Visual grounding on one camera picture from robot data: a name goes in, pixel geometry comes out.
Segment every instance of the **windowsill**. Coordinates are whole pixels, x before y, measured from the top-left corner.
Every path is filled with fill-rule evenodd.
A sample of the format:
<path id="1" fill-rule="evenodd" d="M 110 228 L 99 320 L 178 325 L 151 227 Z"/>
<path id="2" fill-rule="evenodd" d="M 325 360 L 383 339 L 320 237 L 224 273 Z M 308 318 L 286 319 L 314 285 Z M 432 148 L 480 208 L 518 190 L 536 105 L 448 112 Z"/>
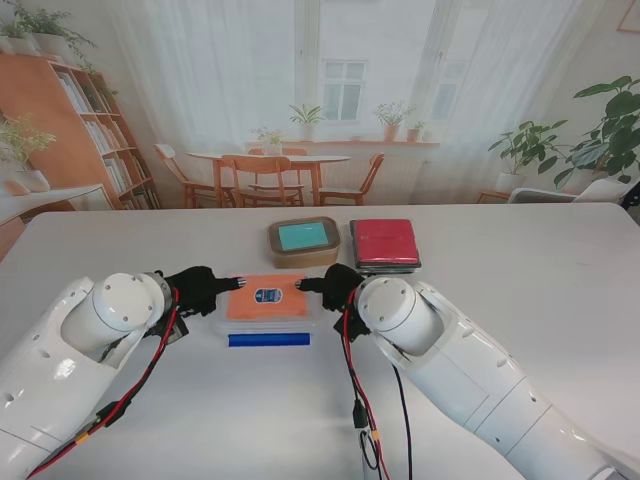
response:
<path id="1" fill-rule="evenodd" d="M 295 145 L 295 146 L 307 146 L 307 147 L 324 147 L 324 146 L 369 146 L 369 145 L 380 145 L 380 146 L 393 146 L 393 147 L 439 147 L 439 143 L 426 143 L 426 142 L 407 142 L 398 141 L 398 142 L 385 142 L 378 140 L 333 140 L 333 141 L 322 141 L 322 142 L 305 142 L 302 140 L 293 140 L 293 141 L 284 141 L 283 145 Z M 261 147 L 261 142 L 249 142 L 247 143 L 249 147 Z"/>

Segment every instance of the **black glove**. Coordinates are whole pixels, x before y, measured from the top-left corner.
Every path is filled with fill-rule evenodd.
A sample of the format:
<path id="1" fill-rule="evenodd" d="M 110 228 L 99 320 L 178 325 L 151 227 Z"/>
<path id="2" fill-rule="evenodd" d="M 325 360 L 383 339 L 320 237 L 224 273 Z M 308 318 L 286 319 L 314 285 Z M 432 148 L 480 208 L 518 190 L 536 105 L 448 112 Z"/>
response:
<path id="1" fill-rule="evenodd" d="M 171 288 L 180 292 L 178 313 L 181 317 L 208 315 L 216 309 L 216 296 L 244 286 L 242 278 L 216 278 L 209 267 L 191 267 L 166 277 Z"/>
<path id="2" fill-rule="evenodd" d="M 322 294 L 322 306 L 327 310 L 344 312 L 349 296 L 358 285 L 364 281 L 364 277 L 346 265 L 336 263 L 331 265 L 324 278 L 305 278 L 297 285 L 303 292 L 316 292 Z M 360 335 L 368 335 L 371 331 L 360 318 L 360 314 L 354 305 L 349 307 L 347 318 L 349 342 L 353 342 Z M 341 315 L 333 328 L 340 334 L 344 334 L 344 316 Z"/>

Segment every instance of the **blue bar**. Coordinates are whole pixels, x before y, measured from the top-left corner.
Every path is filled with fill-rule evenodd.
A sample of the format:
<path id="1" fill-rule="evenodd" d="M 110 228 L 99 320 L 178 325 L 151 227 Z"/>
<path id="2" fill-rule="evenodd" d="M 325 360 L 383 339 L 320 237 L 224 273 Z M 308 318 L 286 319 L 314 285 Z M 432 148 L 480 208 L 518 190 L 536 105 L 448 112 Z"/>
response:
<path id="1" fill-rule="evenodd" d="M 287 347 L 311 345 L 310 333 L 233 333 L 230 347 Z"/>

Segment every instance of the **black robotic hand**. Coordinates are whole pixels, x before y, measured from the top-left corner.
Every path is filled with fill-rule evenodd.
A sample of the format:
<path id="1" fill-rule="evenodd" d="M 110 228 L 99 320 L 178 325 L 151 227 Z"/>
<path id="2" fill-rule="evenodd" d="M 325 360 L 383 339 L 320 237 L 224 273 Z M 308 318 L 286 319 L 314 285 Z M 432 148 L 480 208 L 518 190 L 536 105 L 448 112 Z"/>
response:
<path id="1" fill-rule="evenodd" d="M 164 277 L 160 270 L 157 274 Z M 173 331 L 167 343 L 173 343 L 189 333 L 183 318 L 191 315 L 208 315 L 216 309 L 216 297 L 219 293 L 242 288 L 244 278 L 216 278 L 209 267 L 191 267 L 180 273 L 166 277 L 165 281 L 171 288 L 180 292 L 178 301 L 178 316 L 173 325 Z M 158 335 L 162 337 L 167 329 L 169 313 L 167 312 L 153 327 L 145 333 L 145 337 Z"/>
<path id="2" fill-rule="evenodd" d="M 324 275 L 324 278 L 305 278 L 301 280 L 297 287 L 303 292 L 316 292 L 322 294 L 322 307 L 335 312 L 344 312 L 347 308 L 349 296 L 358 285 L 364 281 L 364 277 L 346 265 L 335 263 L 331 265 Z M 353 342 L 360 335 L 368 335 L 370 330 L 360 318 L 360 314 L 355 306 L 349 306 L 348 336 Z M 344 332 L 344 316 L 341 315 L 333 328 L 342 335 Z"/>
<path id="3" fill-rule="evenodd" d="M 171 288 L 180 292 L 178 313 L 181 317 L 208 315 L 216 309 L 216 297 L 222 292 L 237 290 L 245 284 L 243 278 L 216 278 L 209 267 L 191 267 L 166 277 Z"/>

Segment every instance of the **blue label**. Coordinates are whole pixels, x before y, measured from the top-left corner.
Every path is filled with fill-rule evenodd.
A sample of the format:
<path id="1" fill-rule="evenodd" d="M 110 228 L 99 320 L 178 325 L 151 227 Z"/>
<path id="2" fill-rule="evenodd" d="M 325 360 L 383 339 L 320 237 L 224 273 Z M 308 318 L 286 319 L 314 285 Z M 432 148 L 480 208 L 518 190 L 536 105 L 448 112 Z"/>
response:
<path id="1" fill-rule="evenodd" d="M 260 288 L 256 290 L 256 303 L 279 303 L 282 300 L 282 290 L 279 288 Z"/>

